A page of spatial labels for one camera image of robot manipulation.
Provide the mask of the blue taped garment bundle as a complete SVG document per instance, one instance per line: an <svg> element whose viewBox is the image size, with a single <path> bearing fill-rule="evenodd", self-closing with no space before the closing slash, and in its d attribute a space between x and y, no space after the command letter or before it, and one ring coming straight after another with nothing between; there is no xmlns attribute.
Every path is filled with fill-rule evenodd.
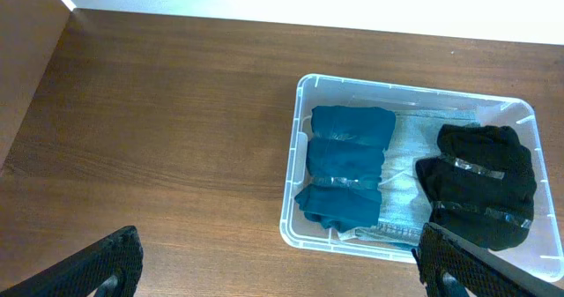
<svg viewBox="0 0 564 297"><path fill-rule="evenodd" d="M305 219L340 233L378 223L382 167L395 127L395 113L384 108L312 109L310 183L294 197Z"/></svg>

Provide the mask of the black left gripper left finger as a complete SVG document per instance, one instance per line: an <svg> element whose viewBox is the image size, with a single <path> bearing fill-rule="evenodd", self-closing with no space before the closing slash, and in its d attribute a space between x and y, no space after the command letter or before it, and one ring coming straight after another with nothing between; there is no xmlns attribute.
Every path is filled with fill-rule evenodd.
<svg viewBox="0 0 564 297"><path fill-rule="evenodd" d="M132 296L144 252L135 226L124 226L15 286L2 296Z"/></svg>

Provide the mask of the black taped garment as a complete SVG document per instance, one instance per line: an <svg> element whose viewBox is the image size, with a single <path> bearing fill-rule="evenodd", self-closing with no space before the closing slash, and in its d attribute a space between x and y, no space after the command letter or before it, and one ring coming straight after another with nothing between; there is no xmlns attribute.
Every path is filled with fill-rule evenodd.
<svg viewBox="0 0 564 297"><path fill-rule="evenodd" d="M477 246L519 246L534 220L531 151L509 126L444 124L440 154L415 163L431 205L429 220Z"/></svg>

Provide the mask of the light blue jeans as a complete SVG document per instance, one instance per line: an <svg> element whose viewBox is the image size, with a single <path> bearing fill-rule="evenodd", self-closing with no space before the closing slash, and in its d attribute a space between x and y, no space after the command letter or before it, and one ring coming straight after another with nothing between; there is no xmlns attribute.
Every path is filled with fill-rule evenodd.
<svg viewBox="0 0 564 297"><path fill-rule="evenodd" d="M402 249L417 245L431 205L415 173L416 161L441 154L437 137L442 125L479 125L472 110L397 110L395 114L396 127L384 153L378 186L382 193L378 223L340 233L341 241L376 241Z"/></svg>

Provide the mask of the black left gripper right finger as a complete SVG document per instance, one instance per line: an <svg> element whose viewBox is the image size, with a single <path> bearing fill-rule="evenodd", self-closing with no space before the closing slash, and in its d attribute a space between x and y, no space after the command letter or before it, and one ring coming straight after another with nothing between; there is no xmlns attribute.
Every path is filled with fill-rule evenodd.
<svg viewBox="0 0 564 297"><path fill-rule="evenodd" d="M429 296L549 296L551 284L435 223L412 250Z"/></svg>

